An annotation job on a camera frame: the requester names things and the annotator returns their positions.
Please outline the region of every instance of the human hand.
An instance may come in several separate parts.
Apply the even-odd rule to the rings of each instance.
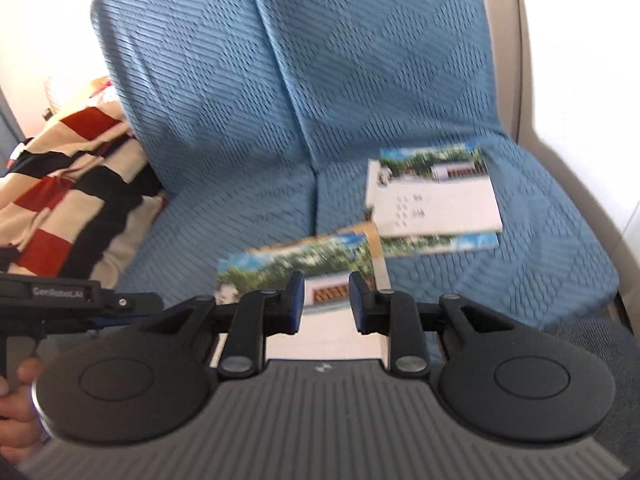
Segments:
[[[9,385],[0,377],[0,454],[12,464],[21,462],[42,447],[42,427],[31,400],[31,383],[44,366],[30,357],[20,363],[18,379],[22,386],[9,393]]]

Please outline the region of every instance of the gray ribbed surface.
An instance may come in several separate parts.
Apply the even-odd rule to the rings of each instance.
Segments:
[[[592,438],[555,450],[482,440],[454,423],[430,388],[378,362],[270,362],[225,383],[191,424],[153,443],[47,446],[32,480],[608,480],[627,468]]]

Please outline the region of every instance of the seat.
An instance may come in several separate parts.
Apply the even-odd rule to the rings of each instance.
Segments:
[[[389,260],[392,285],[421,301],[459,292],[530,326],[615,293],[580,213],[503,132],[482,0],[95,0],[93,20],[172,194],[121,290],[167,304],[211,291],[229,253],[361,221],[380,147],[478,139],[500,247]]]

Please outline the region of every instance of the metal screw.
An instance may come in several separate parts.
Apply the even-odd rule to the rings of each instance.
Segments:
[[[248,357],[243,355],[232,355],[231,357],[226,357],[220,363],[220,368],[230,374],[241,374],[249,371],[253,365],[254,362]]]
[[[417,355],[404,355],[396,361],[396,368],[407,374],[415,374],[425,370],[427,361]]]

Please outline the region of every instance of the blue seat cover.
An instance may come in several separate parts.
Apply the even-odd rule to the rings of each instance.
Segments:
[[[478,139],[500,247],[389,260],[531,326],[595,312],[618,276],[571,201],[502,132],[482,0],[95,0],[136,135],[172,193],[121,290],[211,291],[230,253],[362,220],[383,146]]]

